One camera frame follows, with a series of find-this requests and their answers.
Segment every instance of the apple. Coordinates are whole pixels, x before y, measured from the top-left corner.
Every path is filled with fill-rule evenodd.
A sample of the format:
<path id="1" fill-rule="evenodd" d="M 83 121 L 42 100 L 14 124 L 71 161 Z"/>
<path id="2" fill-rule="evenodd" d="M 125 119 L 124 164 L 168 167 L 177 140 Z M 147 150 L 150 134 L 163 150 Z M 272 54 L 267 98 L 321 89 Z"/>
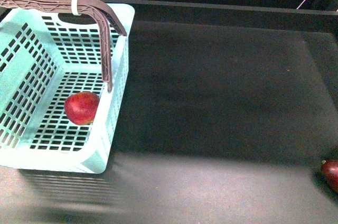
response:
<path id="1" fill-rule="evenodd" d="M 76 125 L 89 125 L 94 121 L 99 97 L 92 92 L 79 92 L 69 96 L 64 102 L 68 119 Z"/>
<path id="2" fill-rule="evenodd" d="M 338 193 L 338 160 L 323 161 L 321 172 L 331 189 Z"/>

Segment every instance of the basket handle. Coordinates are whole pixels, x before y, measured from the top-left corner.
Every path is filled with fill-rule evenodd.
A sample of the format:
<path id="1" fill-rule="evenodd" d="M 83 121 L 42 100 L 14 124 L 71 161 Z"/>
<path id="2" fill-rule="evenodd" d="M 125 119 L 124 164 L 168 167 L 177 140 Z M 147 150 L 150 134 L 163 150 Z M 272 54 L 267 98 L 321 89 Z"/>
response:
<path id="1" fill-rule="evenodd" d="M 0 6 L 6 8 L 36 9 L 47 13 L 72 13 L 72 0 L 0 0 Z M 91 16 L 99 26 L 102 80 L 112 90 L 110 30 L 109 23 L 119 35 L 127 32 L 114 11 L 100 0 L 77 0 L 79 14 Z"/>

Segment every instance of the light blue basket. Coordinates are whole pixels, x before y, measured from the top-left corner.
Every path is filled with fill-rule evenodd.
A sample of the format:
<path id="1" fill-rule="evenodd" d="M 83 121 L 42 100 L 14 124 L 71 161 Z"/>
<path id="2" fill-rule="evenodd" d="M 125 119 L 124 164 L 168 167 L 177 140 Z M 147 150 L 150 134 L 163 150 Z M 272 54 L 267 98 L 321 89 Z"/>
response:
<path id="1" fill-rule="evenodd" d="M 0 23 L 0 165 L 17 169 L 101 173 L 106 169 L 128 74 L 134 9 L 108 4 L 127 31 L 111 27 L 112 83 L 101 79 L 97 24 L 59 20 L 58 13 L 12 10 Z M 100 96 L 94 122 L 67 119 L 65 99 Z"/>

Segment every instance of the white zip tie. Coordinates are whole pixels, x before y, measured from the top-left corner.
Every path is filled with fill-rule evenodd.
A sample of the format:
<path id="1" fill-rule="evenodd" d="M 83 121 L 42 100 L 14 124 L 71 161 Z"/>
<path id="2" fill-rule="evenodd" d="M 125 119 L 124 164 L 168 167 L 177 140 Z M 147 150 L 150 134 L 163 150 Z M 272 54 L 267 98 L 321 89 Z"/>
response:
<path id="1" fill-rule="evenodd" d="M 81 15 L 78 12 L 78 0 L 72 0 L 71 8 L 73 15 Z"/>

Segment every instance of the basket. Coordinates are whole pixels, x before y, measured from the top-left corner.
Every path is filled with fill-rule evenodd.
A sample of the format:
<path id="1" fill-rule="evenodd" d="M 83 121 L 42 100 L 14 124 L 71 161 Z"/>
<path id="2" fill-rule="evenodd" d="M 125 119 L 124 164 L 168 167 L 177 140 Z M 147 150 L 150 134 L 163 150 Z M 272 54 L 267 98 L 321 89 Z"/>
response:
<path id="1" fill-rule="evenodd" d="M 0 22 L 0 165 L 102 173 L 128 74 L 134 9 L 99 0 L 0 0 L 0 6 L 16 8 Z M 97 24 L 58 17 L 71 12 Z M 64 113 L 65 99 L 81 91 L 100 96 L 91 125 L 75 125 Z"/>

